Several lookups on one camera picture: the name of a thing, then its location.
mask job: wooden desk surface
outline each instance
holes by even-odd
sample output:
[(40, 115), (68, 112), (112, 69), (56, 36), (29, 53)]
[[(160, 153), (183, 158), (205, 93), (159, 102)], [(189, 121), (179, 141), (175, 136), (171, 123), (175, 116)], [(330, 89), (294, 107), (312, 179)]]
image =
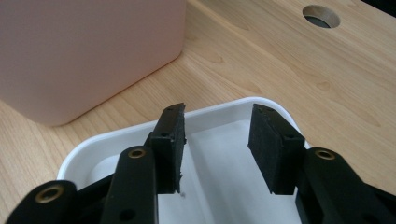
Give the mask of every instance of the wooden desk surface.
[[(309, 23), (308, 5), (341, 24)], [(45, 127), (0, 103), (0, 222), (83, 140), (157, 119), (170, 104), (192, 111), (246, 96), (278, 102), (311, 145), (396, 194), (396, 19), (358, 0), (189, 0), (181, 55), (79, 119)]]

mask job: brass screw hole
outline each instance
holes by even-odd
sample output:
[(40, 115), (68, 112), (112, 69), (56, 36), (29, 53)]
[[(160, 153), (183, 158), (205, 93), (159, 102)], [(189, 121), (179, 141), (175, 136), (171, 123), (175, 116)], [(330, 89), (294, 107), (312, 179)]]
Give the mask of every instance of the brass screw hole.
[(144, 149), (134, 149), (128, 153), (128, 156), (132, 159), (139, 159), (146, 155), (146, 151)]
[(41, 190), (36, 196), (37, 203), (49, 203), (59, 198), (64, 193), (62, 185), (53, 185), (46, 189)]
[(316, 150), (316, 151), (315, 151), (315, 154), (316, 154), (319, 158), (321, 158), (321, 159), (323, 159), (323, 160), (332, 161), (332, 160), (335, 159), (335, 155), (334, 155), (332, 152), (327, 151), (327, 150), (323, 150), (323, 149), (321, 149), (321, 150)]

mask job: white object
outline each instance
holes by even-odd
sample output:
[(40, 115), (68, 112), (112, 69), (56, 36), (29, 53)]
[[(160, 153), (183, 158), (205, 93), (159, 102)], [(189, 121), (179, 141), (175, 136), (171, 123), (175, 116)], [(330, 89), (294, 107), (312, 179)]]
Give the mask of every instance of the white object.
[[(295, 196), (270, 194), (247, 147), (253, 104), (272, 107), (299, 130), (282, 106), (258, 97), (186, 113), (181, 192), (158, 196), (161, 224), (301, 223)], [(156, 123), (84, 141), (67, 156), (58, 179), (71, 180), (81, 189), (112, 174), (120, 153), (143, 145)]]

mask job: wood grain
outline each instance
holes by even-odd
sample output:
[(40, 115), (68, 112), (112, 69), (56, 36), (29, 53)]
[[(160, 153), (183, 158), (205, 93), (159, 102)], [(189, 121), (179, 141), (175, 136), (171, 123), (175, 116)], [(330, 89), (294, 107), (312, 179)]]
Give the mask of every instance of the wood grain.
[[(340, 25), (309, 23), (309, 5)], [(170, 104), (192, 111), (246, 96), (278, 102), (311, 145), (396, 194), (396, 19), (358, 0), (189, 0), (181, 55), (71, 123), (45, 127), (0, 103), (0, 222), (83, 140)]]

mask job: pink box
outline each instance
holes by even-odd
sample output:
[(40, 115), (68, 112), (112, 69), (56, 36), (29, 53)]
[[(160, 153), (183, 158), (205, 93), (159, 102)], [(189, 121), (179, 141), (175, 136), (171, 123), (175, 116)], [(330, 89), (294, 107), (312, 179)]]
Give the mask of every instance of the pink box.
[(186, 0), (0, 1), (0, 99), (64, 124), (174, 60)]

